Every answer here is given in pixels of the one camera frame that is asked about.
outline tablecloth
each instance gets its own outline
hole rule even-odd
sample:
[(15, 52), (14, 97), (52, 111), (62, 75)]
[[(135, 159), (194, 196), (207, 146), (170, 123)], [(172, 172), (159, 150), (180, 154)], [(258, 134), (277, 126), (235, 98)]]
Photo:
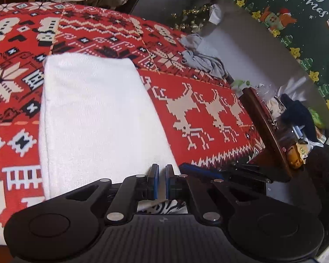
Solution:
[[(225, 81), (181, 63), (181, 35), (153, 21), (97, 7), (0, 5), (0, 244), (11, 214), (45, 199), (37, 139), (43, 61), (49, 54), (131, 59), (178, 164), (220, 167), (230, 160), (248, 161), (264, 148)], [(88, 138), (87, 131), (80, 133)], [(89, 141), (97, 145), (97, 139)]]

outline green christmas banner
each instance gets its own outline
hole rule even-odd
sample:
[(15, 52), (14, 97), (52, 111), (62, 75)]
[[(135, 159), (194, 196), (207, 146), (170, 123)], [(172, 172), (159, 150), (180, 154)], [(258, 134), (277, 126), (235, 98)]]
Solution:
[(290, 51), (329, 108), (329, 0), (233, 0)]

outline santa hat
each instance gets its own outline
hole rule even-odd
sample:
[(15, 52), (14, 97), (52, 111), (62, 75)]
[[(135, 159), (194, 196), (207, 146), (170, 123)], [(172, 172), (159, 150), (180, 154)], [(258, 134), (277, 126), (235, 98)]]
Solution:
[(281, 15), (288, 15), (288, 16), (291, 16), (291, 13), (290, 13), (290, 11), (289, 11), (287, 8), (281, 8), (280, 11), (279, 11), (279, 13), (280, 13)]

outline gray fabric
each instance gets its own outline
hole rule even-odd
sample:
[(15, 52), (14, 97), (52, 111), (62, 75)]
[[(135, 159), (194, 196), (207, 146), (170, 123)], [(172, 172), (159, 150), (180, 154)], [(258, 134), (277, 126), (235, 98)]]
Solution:
[(215, 48), (210, 46), (198, 34), (181, 38), (180, 43), (187, 49), (182, 52), (183, 64), (200, 69), (216, 78), (226, 78), (227, 73)]

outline white towel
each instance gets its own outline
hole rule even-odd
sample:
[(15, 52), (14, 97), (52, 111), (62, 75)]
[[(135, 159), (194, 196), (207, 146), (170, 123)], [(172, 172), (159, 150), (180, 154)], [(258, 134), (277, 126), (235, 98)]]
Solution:
[(79, 53), (45, 64), (39, 156), (47, 199), (97, 179), (179, 170), (134, 64)]

